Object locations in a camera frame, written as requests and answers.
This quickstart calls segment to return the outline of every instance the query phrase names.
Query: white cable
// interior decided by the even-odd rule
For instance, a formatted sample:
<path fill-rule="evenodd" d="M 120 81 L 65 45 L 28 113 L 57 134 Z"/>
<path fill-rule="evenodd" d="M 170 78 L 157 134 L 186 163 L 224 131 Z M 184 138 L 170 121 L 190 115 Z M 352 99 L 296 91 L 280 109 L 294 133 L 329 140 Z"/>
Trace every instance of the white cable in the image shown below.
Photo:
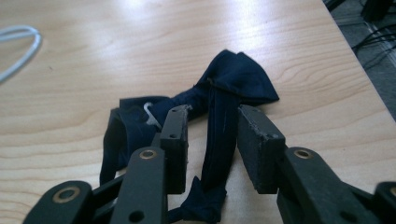
<path fill-rule="evenodd" d="M 0 73 L 0 83 L 6 80 L 8 77 L 14 75 L 16 72 L 18 72 L 18 70 L 26 65 L 26 63 L 29 62 L 29 60 L 38 51 L 38 48 L 41 44 L 41 34 L 37 31 L 36 28 L 32 26 L 16 25 L 0 30 L 0 43 L 9 40 L 24 38 L 31 35 L 35 37 L 32 45 L 19 60 L 12 64 L 6 71 Z"/>
<path fill-rule="evenodd" d="M 159 128 L 160 130 L 163 128 L 161 126 L 161 124 L 158 122 L 158 120 L 156 120 L 154 118 L 154 116 L 151 114 L 151 112 L 149 111 L 149 106 L 152 106 L 151 102 L 147 102 L 143 105 L 143 109 L 146 111 L 146 113 L 148 114 L 148 120 L 146 121 L 146 123 L 148 125 L 155 125 L 157 126 L 157 128 Z"/>

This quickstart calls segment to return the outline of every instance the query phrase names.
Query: crumpled cloth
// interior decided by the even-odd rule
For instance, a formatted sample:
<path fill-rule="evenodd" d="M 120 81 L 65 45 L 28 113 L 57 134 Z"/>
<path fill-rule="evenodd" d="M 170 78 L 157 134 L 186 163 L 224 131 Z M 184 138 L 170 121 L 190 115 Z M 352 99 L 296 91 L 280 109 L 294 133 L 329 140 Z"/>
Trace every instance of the crumpled cloth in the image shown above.
<path fill-rule="evenodd" d="M 216 223 L 226 197 L 226 181 L 237 136 L 237 107 L 279 100 L 265 71 L 246 54 L 228 50 L 218 54 L 198 82 L 175 97 L 147 96 L 120 100 L 111 111 L 104 138 L 100 184 L 127 166 L 132 153 L 150 145 L 160 128 L 147 124 L 149 112 L 163 126 L 168 111 L 190 105 L 189 120 L 209 113 L 205 161 L 201 180 L 195 177 L 186 201 L 169 212 L 169 222 L 199 220 Z"/>

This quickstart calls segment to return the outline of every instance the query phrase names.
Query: wooden table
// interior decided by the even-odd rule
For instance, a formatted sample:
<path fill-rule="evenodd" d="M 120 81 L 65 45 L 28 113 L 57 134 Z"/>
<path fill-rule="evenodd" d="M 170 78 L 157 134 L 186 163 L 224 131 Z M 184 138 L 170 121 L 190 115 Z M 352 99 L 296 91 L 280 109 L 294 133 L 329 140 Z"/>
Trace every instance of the wooden table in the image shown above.
<path fill-rule="evenodd" d="M 98 187 L 102 141 L 120 98 L 190 88 L 223 49 L 244 51 L 280 101 L 261 107 L 288 146 L 318 152 L 373 192 L 396 180 L 396 125 L 330 14 L 301 1 L 2 1 L 0 27 L 30 24 L 40 51 L 0 84 L 0 223 L 21 223 L 40 196 L 77 179 Z M 0 69 L 31 40 L 0 44 Z M 189 125 L 187 188 L 200 175 L 206 118 Z M 221 223 L 280 223 L 239 154 Z M 169 207 L 187 193 L 169 196 Z"/>

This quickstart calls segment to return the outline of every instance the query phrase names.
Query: cloth fold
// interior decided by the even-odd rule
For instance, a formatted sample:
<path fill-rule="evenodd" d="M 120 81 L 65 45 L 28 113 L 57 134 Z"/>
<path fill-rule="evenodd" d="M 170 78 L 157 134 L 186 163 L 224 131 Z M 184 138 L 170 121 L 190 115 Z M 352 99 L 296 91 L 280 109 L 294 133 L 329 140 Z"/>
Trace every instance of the cloth fold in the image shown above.
<path fill-rule="evenodd" d="M 261 105 L 279 98 L 265 71 L 246 54 L 228 50 L 217 55 L 198 82 L 175 97 L 141 97 L 120 101 L 120 108 L 110 114 L 104 139 L 101 185 L 114 178 L 125 167 L 132 153 L 149 146 L 160 130 L 148 125 L 143 106 L 150 102 L 149 112 L 163 126 L 168 111 L 178 105 L 190 105 L 189 120 L 209 112 L 208 132 L 202 180 L 194 178 L 190 194 L 169 221 L 199 220 L 216 223 L 221 220 L 225 185 L 236 147 L 237 107 L 240 104 Z"/>

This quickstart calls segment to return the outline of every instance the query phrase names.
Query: black wire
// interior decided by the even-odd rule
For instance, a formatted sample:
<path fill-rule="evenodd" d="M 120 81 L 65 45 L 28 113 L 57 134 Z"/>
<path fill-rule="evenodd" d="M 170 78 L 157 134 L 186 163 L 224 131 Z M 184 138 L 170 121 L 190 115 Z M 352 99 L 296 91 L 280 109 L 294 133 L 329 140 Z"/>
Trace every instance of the black wire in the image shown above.
<path fill-rule="evenodd" d="M 384 50 L 380 53 L 378 53 L 377 55 L 375 55 L 375 57 L 373 59 L 371 59 L 370 61 L 366 62 L 363 65 L 363 68 L 365 71 L 368 71 L 370 69 L 372 69 L 374 66 L 380 64 L 394 49 L 396 49 L 396 45 L 394 45 L 392 48 Z M 368 66 L 371 62 L 376 61 L 376 63 L 373 63 L 371 66 Z"/>
<path fill-rule="evenodd" d="M 384 26 L 384 27 L 381 27 L 381 28 L 379 28 L 379 29 L 374 30 L 372 33 L 370 33 L 369 35 L 367 35 L 360 43 L 358 43 L 357 45 L 353 46 L 352 48 L 355 49 L 355 50 L 356 50 L 355 53 L 357 53 L 357 51 L 359 51 L 359 48 L 361 48 L 362 46 L 364 46 L 366 42 L 369 42 L 369 41 L 370 41 L 370 38 L 371 38 L 372 35 L 374 35 L 374 34 L 380 32 L 380 31 L 382 31 L 382 30 L 385 30 L 385 29 L 391 29 L 391 28 L 393 28 L 393 27 L 396 27 L 396 24 L 387 25 L 387 26 Z"/>
<path fill-rule="evenodd" d="M 376 37 L 373 37 L 371 39 L 367 39 L 364 43 L 362 43 L 361 45 L 358 46 L 354 46 L 352 47 L 353 49 L 359 49 L 362 48 L 364 46 L 369 46 L 372 45 L 373 43 L 378 43 L 378 42 L 384 42 L 384 41 L 388 41 L 388 40 L 393 40 L 394 38 L 396 38 L 396 33 L 391 33 L 391 34 L 385 34 L 385 35 L 379 35 Z"/>
<path fill-rule="evenodd" d="M 386 42 L 386 41 L 393 41 L 396 40 L 396 34 L 388 34 L 388 35 L 380 35 L 376 38 L 372 38 L 369 41 L 365 42 L 363 45 L 358 46 L 356 48 L 352 48 L 355 55 L 358 57 L 359 50 L 363 47 L 369 47 L 376 43 Z"/>

